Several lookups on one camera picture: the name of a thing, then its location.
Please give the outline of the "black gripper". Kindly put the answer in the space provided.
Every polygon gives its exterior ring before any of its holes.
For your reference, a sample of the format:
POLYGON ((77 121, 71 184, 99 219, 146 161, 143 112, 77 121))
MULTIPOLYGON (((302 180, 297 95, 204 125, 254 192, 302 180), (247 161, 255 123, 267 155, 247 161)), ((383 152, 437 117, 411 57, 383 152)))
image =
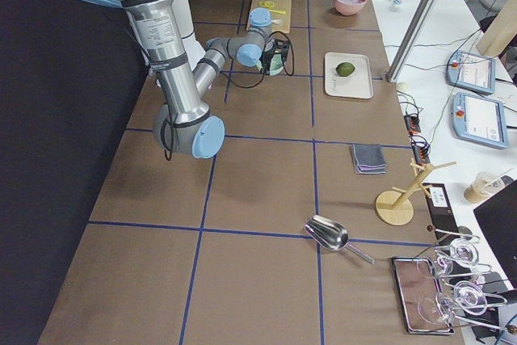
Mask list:
POLYGON ((280 53, 282 56, 282 61, 284 63, 284 70, 285 70, 285 65, 286 65, 286 62, 288 61, 289 51, 290 51, 290 44, 288 43, 287 40, 274 39, 272 41, 271 47, 268 50, 266 50, 265 52, 280 53))

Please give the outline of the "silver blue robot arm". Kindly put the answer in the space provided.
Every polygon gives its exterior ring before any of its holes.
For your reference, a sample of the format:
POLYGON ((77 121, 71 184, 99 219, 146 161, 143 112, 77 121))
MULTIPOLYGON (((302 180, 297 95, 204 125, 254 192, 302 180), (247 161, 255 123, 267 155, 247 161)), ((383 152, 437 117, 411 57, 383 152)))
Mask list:
POLYGON ((202 100, 228 60, 278 74, 290 58, 291 44, 271 29, 270 12, 250 12, 244 36, 217 37, 200 46, 188 0, 82 0, 126 11, 137 43, 165 96, 153 134, 166 156, 211 158, 225 138, 223 121, 202 100))

